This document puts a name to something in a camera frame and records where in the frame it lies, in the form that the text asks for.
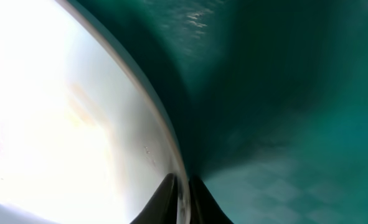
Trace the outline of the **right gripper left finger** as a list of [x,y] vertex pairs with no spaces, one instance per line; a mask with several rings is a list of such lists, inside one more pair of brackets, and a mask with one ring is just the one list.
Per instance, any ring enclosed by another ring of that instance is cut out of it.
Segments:
[[170,173],[131,224],[176,224],[177,200],[177,177]]

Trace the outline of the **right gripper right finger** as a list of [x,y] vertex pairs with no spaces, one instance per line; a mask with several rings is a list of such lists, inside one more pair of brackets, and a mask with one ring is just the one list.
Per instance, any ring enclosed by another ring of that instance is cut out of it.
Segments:
[[191,191],[190,224],[233,224],[198,176],[191,177],[189,187]]

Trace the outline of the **white plate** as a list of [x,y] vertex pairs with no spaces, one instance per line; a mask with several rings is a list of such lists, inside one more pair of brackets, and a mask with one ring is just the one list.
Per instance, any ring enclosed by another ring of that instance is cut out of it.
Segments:
[[76,1],[0,1],[0,223],[131,223],[165,176],[191,198],[146,75]]

